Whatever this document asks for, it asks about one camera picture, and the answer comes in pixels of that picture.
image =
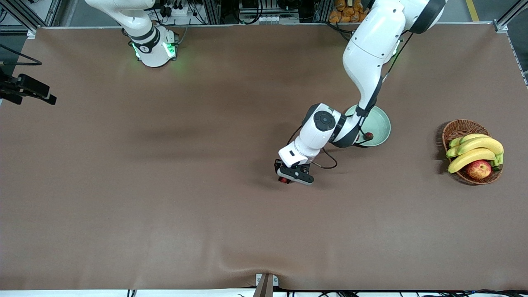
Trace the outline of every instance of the red fruit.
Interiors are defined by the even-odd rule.
[[[471,162],[466,166],[467,174],[477,180],[488,177],[492,172],[492,166],[486,160]]]

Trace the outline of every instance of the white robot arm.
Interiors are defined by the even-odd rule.
[[[177,41],[173,31],[154,26],[145,9],[155,0],[85,0],[116,20],[132,39],[136,56],[149,67],[159,67],[175,59]]]
[[[353,145],[381,89],[381,66],[391,59],[403,30],[423,33],[440,19],[447,0],[371,0],[371,11],[346,46],[343,66],[360,91],[353,115],[345,116],[326,104],[310,107],[299,136],[279,150],[279,180],[311,184],[309,164],[326,143]]]

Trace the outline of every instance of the green bowl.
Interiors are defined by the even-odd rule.
[[[345,115],[353,115],[356,110],[356,106],[357,105],[354,105],[349,108],[345,112]],[[374,134],[374,138],[362,144],[358,144],[358,146],[377,146],[384,143],[387,138],[389,138],[389,135],[391,134],[391,121],[389,120],[387,114],[381,108],[379,108],[378,106],[374,106],[371,109],[369,116],[365,119],[363,126],[361,126],[361,130],[364,133],[370,132]],[[363,134],[360,133],[360,139],[357,140],[357,142],[363,141],[365,141],[365,138],[363,137]]]

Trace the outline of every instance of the fruit basket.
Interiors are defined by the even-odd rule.
[[[453,139],[473,133],[480,133],[491,137],[491,134],[488,132],[488,130],[486,130],[486,128],[482,127],[482,125],[477,122],[473,122],[472,120],[457,119],[449,122],[442,132],[442,142],[444,144],[444,149],[447,152],[449,149],[449,142],[451,142]],[[451,163],[453,159],[454,158],[448,158],[449,163]],[[496,181],[501,176],[502,170],[494,171],[488,177],[481,180],[476,180],[470,177],[465,170],[459,170],[456,172],[456,174],[463,181],[469,184],[489,184]]]

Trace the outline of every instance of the table surface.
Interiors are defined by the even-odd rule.
[[[339,166],[311,187],[282,184],[274,159],[308,107],[359,99],[345,46],[325,26],[191,28],[150,69],[119,30],[39,30],[24,53],[44,65],[15,72],[58,102],[0,108],[0,289],[243,287],[261,272],[300,290],[527,289],[528,91],[506,35],[415,35],[378,98],[389,139],[330,149]],[[504,144],[497,182],[445,173],[438,131],[457,118]]]

